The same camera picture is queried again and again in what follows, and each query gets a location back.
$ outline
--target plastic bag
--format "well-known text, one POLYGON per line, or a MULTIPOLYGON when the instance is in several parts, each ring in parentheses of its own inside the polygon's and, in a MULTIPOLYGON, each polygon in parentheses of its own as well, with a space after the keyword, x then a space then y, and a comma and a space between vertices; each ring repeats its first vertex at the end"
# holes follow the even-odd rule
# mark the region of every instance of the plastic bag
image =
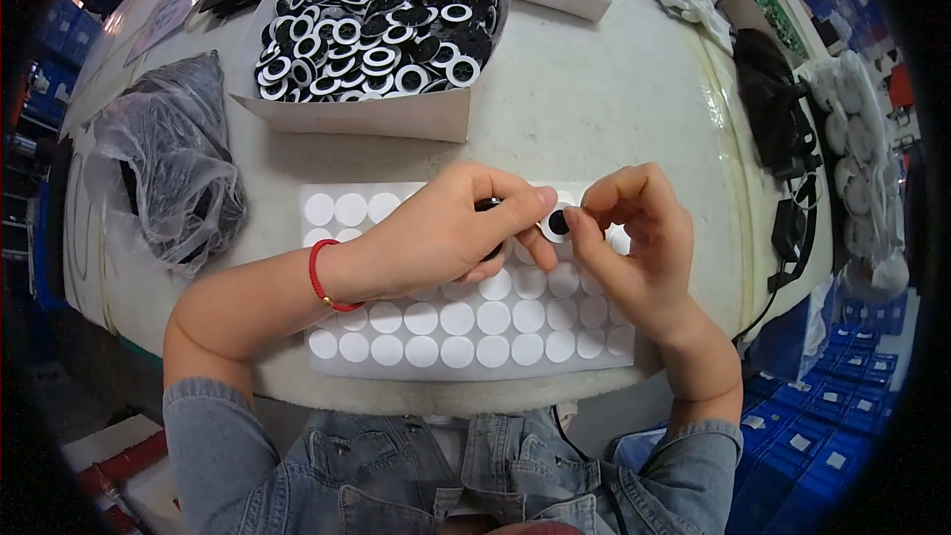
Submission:
POLYGON ((186 279, 227 250, 247 212, 223 77, 217 52, 147 72, 97 116, 84 173, 107 245, 186 279))

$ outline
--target fingernail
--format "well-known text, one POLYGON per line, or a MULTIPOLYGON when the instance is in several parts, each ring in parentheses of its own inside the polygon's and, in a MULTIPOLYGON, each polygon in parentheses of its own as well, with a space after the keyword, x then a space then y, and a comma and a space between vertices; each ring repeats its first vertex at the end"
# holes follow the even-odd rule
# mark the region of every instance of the fingernail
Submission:
POLYGON ((538 200, 546 207, 554 207, 555 203, 558 202, 558 194, 554 192, 551 186, 539 186, 535 188, 535 194, 538 195, 538 200))

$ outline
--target denim sleeve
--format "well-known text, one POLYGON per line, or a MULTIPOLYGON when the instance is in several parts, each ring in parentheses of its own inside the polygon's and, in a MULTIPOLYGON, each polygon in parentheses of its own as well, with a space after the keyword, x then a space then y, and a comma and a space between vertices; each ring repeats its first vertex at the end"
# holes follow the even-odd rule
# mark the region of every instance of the denim sleeve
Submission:
POLYGON ((185 524, 234 533, 245 503, 280 458, 244 395, 209 378, 185 378, 162 399, 168 457, 185 524))

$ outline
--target black cable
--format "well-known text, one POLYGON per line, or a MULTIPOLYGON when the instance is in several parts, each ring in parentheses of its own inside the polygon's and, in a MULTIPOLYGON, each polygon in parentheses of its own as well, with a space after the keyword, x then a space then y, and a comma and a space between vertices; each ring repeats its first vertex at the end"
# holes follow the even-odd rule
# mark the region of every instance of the black cable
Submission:
MULTIPOLYGON (((561 422, 558 421, 558 406, 552 406, 552 417, 554 419, 554 424, 558 428, 558 435, 561 436, 561 439, 568 443, 568 446, 573 448, 577 453, 578 457, 581 458, 585 463, 590 462, 590 458, 587 454, 581 451, 581 448, 575 446, 575 443, 568 439, 568 436, 565 434, 564 429, 561 427, 561 422)), ((621 535, 630 535, 628 533, 628 524, 624 522, 624 515, 621 514, 621 505, 617 503, 617 497, 614 496, 614 491, 610 486, 604 483, 604 477, 601 478, 601 488, 608 493, 608 502, 611 503, 611 509, 614 513, 614 519, 617 521, 617 527, 621 529, 621 535)))

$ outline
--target white adhesive sticker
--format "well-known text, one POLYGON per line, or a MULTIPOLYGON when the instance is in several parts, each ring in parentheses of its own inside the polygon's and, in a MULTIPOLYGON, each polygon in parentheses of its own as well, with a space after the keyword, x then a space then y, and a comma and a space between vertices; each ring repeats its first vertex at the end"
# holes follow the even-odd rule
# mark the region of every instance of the white adhesive sticker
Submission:
POLYGON ((604 351, 606 338, 600 328, 584 330, 578 335, 578 355, 590 360, 604 351))
POLYGON ((387 217, 399 206, 399 198, 390 193, 380 193, 374 195, 367 203, 367 212, 370 220, 374 223, 387 219, 387 217))
POLYGON ((377 302, 370 309, 370 325, 383 334, 393 334, 403 324, 403 313, 393 302, 377 302))
POLYGON ((575 336, 569 330, 557 330, 545 342, 545 356, 556 364, 564 362, 575 353, 575 336))
POLYGON ((808 438, 802 436, 802 434, 796 434, 790 439, 790 446, 799 450, 800 452, 809 448, 809 445, 812 444, 812 441, 808 438))
POLYGON ((612 355, 634 357, 634 327, 614 327, 608 335, 608 351, 612 355))
POLYGON ((512 324, 512 313, 503 302, 486 302, 479 306, 475 321, 486 334, 503 334, 512 324))
POLYGON ((516 270, 514 283, 518 297, 534 300, 545 292, 545 288, 548 286, 548 278, 545 277, 545 272, 539 267, 527 265, 516 270))
POLYGON ((555 297, 571 297, 578 289, 578 271, 572 263, 561 262, 548 273, 548 287, 555 297))
POLYGON ((538 332, 545 324, 545 307, 538 300, 522 300, 512 309, 512 322, 518 332, 538 332))
POLYGON ((349 332, 340 338, 340 355, 348 362, 358 364, 370 354, 370 344, 358 332, 349 332))
POLYGON ((585 291, 588 295, 601 295, 604 293, 604 290, 601 288, 601 284, 597 282, 594 278, 594 275, 589 273, 585 269, 581 269, 578 273, 578 277, 581 279, 581 289, 585 291))
POLYGON ((478 291, 487 300, 500 300, 512 291, 512 276, 503 268, 495 277, 480 281, 478 291))
POLYGON ((578 310, 581 324, 587 328, 598 328, 608 320, 608 300, 601 296, 587 297, 578 310))
POLYGON ((303 247, 310 248, 321 240, 329 240, 332 237, 334 236, 330 235, 330 232, 327 232, 324 228, 314 228, 304 236, 303 247))
POLYGON ((320 359, 329 360, 337 355, 337 337, 329 330, 315 330, 310 333, 307 345, 320 359))
POLYGON ((499 335, 482 337, 475 349, 475 358, 486 368, 498 368, 509 359, 509 342, 499 335))
POLYGON ((327 195, 314 195, 303 206, 303 216, 314 225, 327 225, 334 216, 334 199, 327 195))
POLYGON ((360 230, 356 228, 347 228, 345 230, 340 230, 340 233, 337 234, 337 241, 349 242, 350 240, 358 238, 361 235, 363 235, 363 233, 360 230))
POLYGON ((349 313, 337 313, 337 320, 340 326, 347 330, 360 330, 366 326, 366 308, 357 308, 349 313))
POLYGON ((438 290, 438 286, 433 286, 425 290, 417 291, 416 293, 410 293, 410 297, 417 302, 428 302, 433 299, 433 296, 438 290))
POLYGON ((842 465, 844 464, 845 464, 845 457, 843 455, 838 454, 838 452, 836 452, 835 450, 833 450, 829 454, 829 458, 826 459, 826 465, 831 466, 837 470, 840 470, 842 468, 842 465))
POLYGON ((572 300, 552 300, 545 307, 545 315, 552 330, 568 330, 575 326, 578 307, 572 300))
POLYGON ((519 366, 531 366, 541 359, 545 351, 545 342, 538 335, 520 334, 512 342, 512 359, 519 366))
POLYGON ((456 281, 452 283, 443 283, 439 286, 439 290, 442 291, 442 294, 458 302, 464 300, 476 292, 475 283, 458 283, 456 281))
POLYGON ((449 337, 442 342, 442 351, 439 356, 450 368, 465 368, 473 361, 476 353, 473 342, 465 337, 449 337))
POLYGON ((439 357, 439 345, 430 337, 417 335, 406 344, 406 361, 417 368, 429 368, 439 357))
POLYGON ((395 366, 403 359, 403 343, 391 334, 380 335, 370 344, 370 353, 376 362, 395 366))
POLYGON ((439 324, 451 335, 463 335, 472 330, 476 322, 471 306, 464 302, 452 302, 439 313, 439 324))
POLYGON ((439 314, 426 302, 417 302, 406 309, 403 322, 413 334, 429 334, 439 324, 439 314))
POLYGON ((366 218, 366 200, 357 193, 340 196, 334 206, 334 216, 345 226, 358 226, 366 218))

